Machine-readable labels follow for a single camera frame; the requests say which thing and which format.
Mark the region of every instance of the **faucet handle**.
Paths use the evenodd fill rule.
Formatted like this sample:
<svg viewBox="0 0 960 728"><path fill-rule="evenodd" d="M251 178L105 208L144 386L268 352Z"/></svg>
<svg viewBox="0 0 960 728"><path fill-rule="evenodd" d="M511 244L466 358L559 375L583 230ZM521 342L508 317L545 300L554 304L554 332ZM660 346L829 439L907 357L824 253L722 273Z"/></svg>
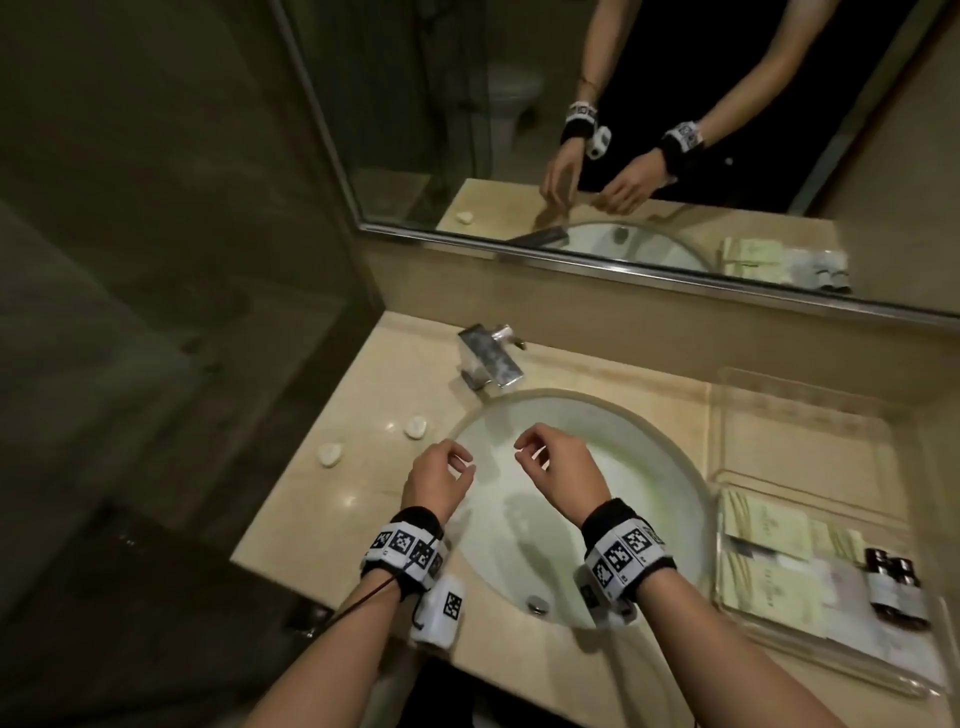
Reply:
<svg viewBox="0 0 960 728"><path fill-rule="evenodd" d="M498 326L490 332L490 336L493 337L493 340L498 342L500 345L513 344L518 349L526 350L527 342L523 339L517 338L514 334L514 330L509 324L503 324Z"/></svg>

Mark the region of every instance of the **white soap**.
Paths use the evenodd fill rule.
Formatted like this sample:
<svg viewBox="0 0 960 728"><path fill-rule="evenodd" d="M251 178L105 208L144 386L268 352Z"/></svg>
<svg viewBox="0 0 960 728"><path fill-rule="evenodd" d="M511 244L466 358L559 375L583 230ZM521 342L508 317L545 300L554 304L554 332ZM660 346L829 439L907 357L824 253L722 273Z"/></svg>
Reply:
<svg viewBox="0 0 960 728"><path fill-rule="evenodd" d="M343 454L344 446L340 443L323 443L320 445L320 449L317 450L317 457L320 459L320 464L325 468L332 468L339 463Z"/></svg>
<svg viewBox="0 0 960 728"><path fill-rule="evenodd" d="M420 440L426 434L426 419L417 415L411 417L410 422L403 428L404 434L411 440Z"/></svg>

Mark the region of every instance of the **sink drain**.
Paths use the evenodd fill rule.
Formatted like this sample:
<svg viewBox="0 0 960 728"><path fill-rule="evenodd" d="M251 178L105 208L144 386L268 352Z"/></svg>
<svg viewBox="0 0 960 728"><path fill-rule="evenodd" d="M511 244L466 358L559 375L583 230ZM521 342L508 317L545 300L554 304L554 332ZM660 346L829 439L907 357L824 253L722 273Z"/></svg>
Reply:
<svg viewBox="0 0 960 728"><path fill-rule="evenodd" d="M527 597L527 609L530 610L531 614L537 615L538 617L544 617L550 612L550 604L546 599L541 599L539 596L531 595Z"/></svg>

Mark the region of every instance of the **hand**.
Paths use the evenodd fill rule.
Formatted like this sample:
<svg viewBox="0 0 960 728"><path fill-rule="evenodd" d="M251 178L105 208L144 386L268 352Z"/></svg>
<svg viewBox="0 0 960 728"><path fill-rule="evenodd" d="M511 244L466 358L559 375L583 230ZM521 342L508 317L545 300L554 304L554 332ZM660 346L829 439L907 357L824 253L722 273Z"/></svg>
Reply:
<svg viewBox="0 0 960 728"><path fill-rule="evenodd" d="M548 204L562 210L573 206L586 150L587 140L575 136L561 144L557 154L546 165L540 195Z"/></svg>
<svg viewBox="0 0 960 728"><path fill-rule="evenodd" d="M472 459L473 455L453 440L431 445L414 460L403 485L400 508L421 505L437 517L441 526L446 526L473 482L477 467L467 465ZM447 466L460 477L454 477Z"/></svg>
<svg viewBox="0 0 960 728"><path fill-rule="evenodd" d="M593 201L611 215L629 215L667 181L663 152L654 149L635 158Z"/></svg>
<svg viewBox="0 0 960 728"><path fill-rule="evenodd" d="M579 437L537 423L516 438L514 448L516 462L537 490L577 528L610 500L607 481Z"/></svg>

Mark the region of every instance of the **black cable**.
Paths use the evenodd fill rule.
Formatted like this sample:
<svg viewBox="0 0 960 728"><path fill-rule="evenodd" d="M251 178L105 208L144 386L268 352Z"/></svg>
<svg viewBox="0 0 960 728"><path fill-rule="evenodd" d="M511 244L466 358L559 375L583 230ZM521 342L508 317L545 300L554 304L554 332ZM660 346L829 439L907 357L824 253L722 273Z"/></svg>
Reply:
<svg viewBox="0 0 960 728"><path fill-rule="evenodd" d="M427 544L426 547L427 547L427 548L430 548L430 547L431 547L432 545L434 545L435 543L437 543L437 537L436 537L436 536L434 536L434 537L430 540L430 543ZM406 572L407 569L410 567L410 565L413 564L413 563L414 563L413 558L408 558L408 559L407 559L407 563L403 565L403 569L400 570L400 573ZM372 598L373 596L376 596L377 594L379 594L380 592L382 592L384 589L386 589L387 587L389 587L391 584L393 584L393 583L396 581L396 577L397 577L397 574L393 574L389 579L387 579L385 582L383 582L383 584L381 584L381 585L378 586L376 589L374 589L372 592L370 592L368 595L365 595L362 599L360 599L360 601L355 601L355 602L353 602L352 604L350 604L350 605L347 607L347 609L345 609L345 610L344 610L343 612L341 612L339 615L334 615L334 616L330 619L330 621L326 623L326 626L324 627L324 632L326 632L328 629L330 629L330 627L332 627L332 626L333 626L334 624L336 624L338 621L340 621L341 619L343 619L344 617L346 617L348 614L350 614L350 613L352 613L352 612L355 612L360 606L362 606L363 604L365 604L368 599Z"/></svg>

